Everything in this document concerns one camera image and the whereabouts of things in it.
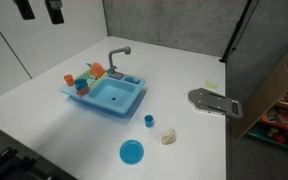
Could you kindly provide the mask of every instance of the white table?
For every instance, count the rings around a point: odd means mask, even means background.
[[[118,71],[146,79],[132,116],[119,119],[60,93],[65,74],[79,75],[86,62],[108,68],[109,51],[124,46],[132,53],[113,55]],[[196,111],[187,101],[206,82],[225,95],[225,64],[218,59],[107,37],[0,96],[0,129],[81,180],[226,179],[225,117]],[[153,128],[145,127],[146,114],[154,116]],[[160,139],[168,128],[178,138],[165,146]],[[144,147],[135,165],[119,157],[129,139]]]

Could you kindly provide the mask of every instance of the small blue cup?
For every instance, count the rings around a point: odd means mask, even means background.
[[[151,115],[146,115],[144,117],[144,120],[145,120],[145,126],[146,127],[152,127],[153,124],[154,124],[154,121],[153,121],[153,116]]]

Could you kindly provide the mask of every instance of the small white object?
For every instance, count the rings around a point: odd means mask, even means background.
[[[163,145],[172,144],[175,141],[176,141],[176,133],[174,129],[172,128],[168,129],[167,131],[163,133],[163,136],[162,136]]]

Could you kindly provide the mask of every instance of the blue plate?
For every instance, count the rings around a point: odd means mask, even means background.
[[[123,143],[120,149],[120,157],[126,164],[136,164],[143,158],[144,149],[140,142],[128,140]]]

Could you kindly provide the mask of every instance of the faucet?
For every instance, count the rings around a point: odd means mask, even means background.
[[[109,69],[109,72],[108,72],[108,76],[111,77],[111,78],[121,79],[123,77],[122,73],[115,71],[115,69],[117,69],[117,67],[113,65],[113,59],[112,59],[113,54],[120,53],[120,52],[124,52],[126,55],[129,55],[129,54],[131,54],[131,48],[126,46],[124,48],[119,48],[119,49],[112,50],[108,54],[108,59],[110,61],[110,69]]]

